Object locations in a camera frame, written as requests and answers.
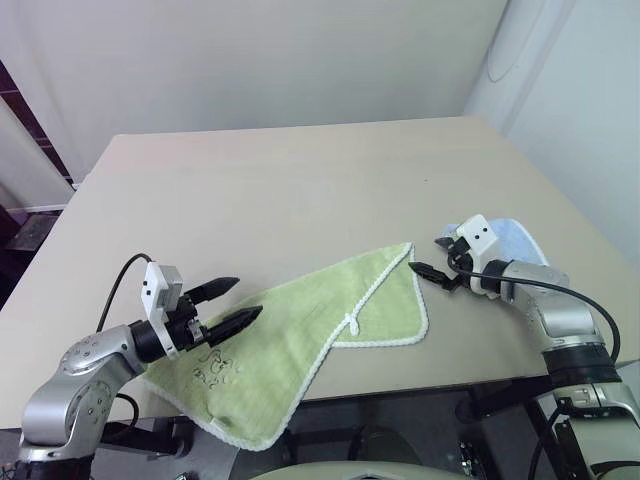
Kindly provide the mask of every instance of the white wall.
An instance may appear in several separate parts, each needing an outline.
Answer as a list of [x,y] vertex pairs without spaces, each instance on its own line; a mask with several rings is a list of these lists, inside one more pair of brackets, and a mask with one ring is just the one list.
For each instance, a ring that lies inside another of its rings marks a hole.
[[0,55],[74,181],[118,133],[458,115],[506,0],[0,3]]
[[466,111],[490,118],[640,268],[640,2],[541,3],[556,15],[538,19],[516,61],[526,81],[513,95],[514,77],[492,83],[485,65]]
[[65,205],[73,190],[0,98],[0,205]]

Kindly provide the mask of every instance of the towel embroidery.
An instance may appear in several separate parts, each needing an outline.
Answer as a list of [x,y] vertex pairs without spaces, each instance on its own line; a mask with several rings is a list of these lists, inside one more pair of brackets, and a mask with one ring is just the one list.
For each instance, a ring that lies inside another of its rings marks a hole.
[[194,367],[191,374],[209,390],[215,389],[217,385],[232,383],[232,375],[241,372],[239,367],[234,368],[232,358],[222,357],[222,351],[219,348],[210,350],[207,355],[198,358],[198,362],[200,366]]

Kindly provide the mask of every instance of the metal stand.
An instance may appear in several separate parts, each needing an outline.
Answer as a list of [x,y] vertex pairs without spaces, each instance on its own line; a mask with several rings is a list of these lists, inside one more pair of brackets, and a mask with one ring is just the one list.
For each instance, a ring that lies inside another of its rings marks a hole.
[[[456,416],[461,422],[471,424],[507,408],[522,405],[536,435],[538,438],[542,438],[547,424],[547,416],[535,398],[552,389],[550,378],[542,376],[512,380],[508,386],[488,395],[478,395],[470,390],[470,397],[462,400],[456,406]],[[542,446],[556,477],[565,478],[566,469],[558,442],[553,435],[547,436],[543,440]]]
[[[103,437],[113,436],[125,426],[108,423]],[[133,427],[115,440],[103,440],[101,448],[149,455],[150,459],[172,455],[184,457],[193,445],[193,423],[185,417],[157,418],[151,431]]]

